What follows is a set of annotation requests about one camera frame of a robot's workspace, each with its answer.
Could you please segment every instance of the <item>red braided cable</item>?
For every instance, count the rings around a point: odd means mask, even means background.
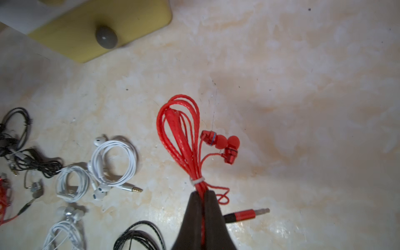
[[[193,118],[193,127],[190,122],[189,117],[182,111],[175,110],[170,108],[172,105],[181,105],[187,108],[192,115]],[[165,121],[168,122],[168,125],[171,129],[171,132],[175,138],[176,144],[178,145],[178,150],[174,147],[170,139],[165,133]],[[188,127],[190,131],[190,142],[188,137]],[[199,137],[199,128],[200,128],[200,112],[196,102],[186,95],[176,95],[172,97],[168,103],[164,104],[158,112],[157,116],[157,132],[160,140],[166,150],[170,153],[170,155],[174,158],[176,163],[178,163],[183,170],[188,173],[192,180],[197,180],[202,178],[202,165],[204,161],[210,156],[216,156],[221,154],[213,153],[207,154],[202,160],[201,159],[201,146],[204,138],[201,138],[200,144],[198,146],[198,137]],[[224,194],[217,194],[219,197],[218,203],[221,205],[225,205],[229,203],[229,198],[226,196],[229,193],[229,188],[212,186],[205,181],[197,183],[194,185],[196,187],[197,192],[200,195],[202,201],[204,201],[204,194],[208,190],[208,188],[215,189],[223,189],[226,190]],[[202,244],[205,242],[205,227],[204,227],[204,217],[202,221]]]

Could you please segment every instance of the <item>white earbud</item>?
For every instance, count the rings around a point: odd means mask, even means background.
[[[99,190],[100,192],[108,192],[108,191],[111,190],[111,187],[110,187],[110,186],[103,186],[103,185],[100,185],[100,186],[97,188],[97,190]]]
[[[95,200],[102,200],[106,196],[107,192],[101,192],[99,189],[96,189],[93,194],[93,198]]]
[[[105,143],[105,142],[106,142],[106,139],[105,139],[104,137],[100,136],[100,137],[96,137],[96,139],[94,139],[93,144],[94,144],[96,147],[98,147],[98,146],[100,146],[101,144],[103,144],[103,143]]]

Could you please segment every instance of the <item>gray knob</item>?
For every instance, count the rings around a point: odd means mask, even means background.
[[[117,35],[111,28],[107,26],[101,26],[97,28],[96,40],[100,46],[108,50],[115,48],[118,43]]]

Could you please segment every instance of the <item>cable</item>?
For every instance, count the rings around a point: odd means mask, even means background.
[[[70,173],[76,173],[79,177],[78,189],[72,194],[67,189],[67,177]],[[77,202],[88,191],[90,181],[93,182],[89,173],[80,166],[68,166],[62,168],[59,171],[56,183],[57,196],[69,203]]]
[[[147,250],[159,250],[158,245],[156,244],[154,239],[149,234],[147,234],[146,232],[143,232],[141,230],[131,230],[133,227],[141,225],[141,224],[147,225],[147,226],[151,227],[152,230],[154,230],[154,232],[156,233],[156,235],[158,237],[158,240],[160,241],[162,250],[165,250],[165,243],[164,243],[164,239],[162,238],[160,230],[157,228],[157,226],[154,223],[152,223],[150,221],[146,221],[146,220],[141,220],[139,222],[136,222],[135,224],[131,225],[127,230],[125,230],[125,232],[114,243],[113,250],[122,250],[122,248],[124,247],[124,244],[127,240],[130,240],[129,250],[132,245],[132,240],[139,242]]]
[[[66,238],[64,238],[64,240],[62,242],[60,242],[60,244],[58,246],[55,247],[56,243],[54,242],[54,240],[60,234],[61,231],[66,232],[67,236],[66,236]],[[76,224],[70,220],[62,220],[60,222],[57,222],[50,228],[50,230],[46,236],[46,239],[44,241],[42,250],[56,250],[59,246],[61,246],[61,244],[67,238],[69,238],[69,240],[71,241],[71,243],[73,245],[72,250],[83,250],[84,249],[83,248],[83,237],[82,237],[80,231],[78,230],[78,228],[76,227]]]
[[[40,154],[33,148],[28,148],[20,152],[14,151],[14,170],[38,170],[44,177],[51,178],[58,174],[62,164],[57,160],[45,162]]]
[[[189,117],[184,112],[170,108],[171,105],[175,104],[184,106],[189,110],[193,119],[193,127]],[[179,148],[179,152],[166,135],[164,128],[166,120],[172,131],[172,134],[174,135],[174,138]],[[191,144],[189,143],[188,139],[187,127],[189,127],[190,129]],[[226,190],[224,194],[216,195],[217,197],[219,196],[218,203],[221,205],[228,204],[229,198],[226,195],[228,194],[230,189],[225,187],[212,186],[205,182],[202,176],[201,169],[204,161],[210,156],[221,156],[221,154],[207,154],[202,160],[200,160],[201,146],[204,138],[201,138],[200,144],[198,146],[199,128],[200,112],[198,106],[192,98],[186,95],[176,95],[172,97],[168,101],[168,103],[164,104],[164,106],[161,107],[157,116],[157,132],[162,144],[174,158],[176,163],[178,163],[178,165],[180,165],[186,171],[186,173],[188,173],[192,181],[200,180],[194,185],[200,195],[200,198],[202,200],[204,199],[204,194],[208,190],[208,188],[223,189]]]
[[[26,203],[21,210],[17,213],[16,216],[5,220],[4,216],[6,215],[7,207],[9,207],[11,204],[9,203],[9,195],[8,195],[8,189],[10,189],[10,184],[7,183],[6,179],[3,177],[0,177],[0,226],[12,221],[13,219],[17,218],[20,216],[23,212],[25,212],[30,205],[34,202],[35,199],[30,200],[30,202]]]
[[[120,147],[124,149],[129,158],[128,169],[117,181],[111,181],[104,175],[103,162],[105,161],[107,152],[113,147]],[[124,188],[124,184],[129,181],[136,172],[136,161],[137,153],[131,144],[121,140],[110,140],[104,142],[103,144],[99,145],[98,148],[96,148],[92,155],[91,164],[88,165],[88,169],[99,185]]]
[[[10,205],[8,203],[9,197],[7,194],[8,190],[7,185],[8,184],[5,182],[5,180],[3,178],[0,178],[0,215],[1,215],[0,226],[4,222],[4,216],[6,215],[7,207]]]
[[[30,119],[29,113],[25,108],[22,108],[22,107],[13,108],[4,116],[4,118],[0,124],[0,132],[3,132],[7,128],[8,121],[15,114],[21,114],[25,119],[25,129],[24,129],[20,139],[16,143],[17,146],[16,146],[15,150],[18,151],[26,144],[26,141],[28,140],[28,136],[30,133],[30,125],[32,123],[32,120]]]

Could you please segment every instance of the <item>black braided cable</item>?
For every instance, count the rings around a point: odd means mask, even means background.
[[[127,240],[130,240],[129,244],[129,249],[130,249],[132,245],[132,240],[136,240],[137,242],[142,244],[142,246],[144,246],[147,250],[160,250],[154,239],[148,233],[143,232],[141,230],[131,230],[133,227],[141,224],[147,225],[154,230],[154,232],[158,237],[158,240],[160,241],[161,249],[165,250],[164,241],[162,239],[159,229],[152,222],[146,220],[141,220],[139,222],[136,222],[135,224],[131,225],[127,230],[125,230],[125,232],[116,240],[113,249],[122,250]]]

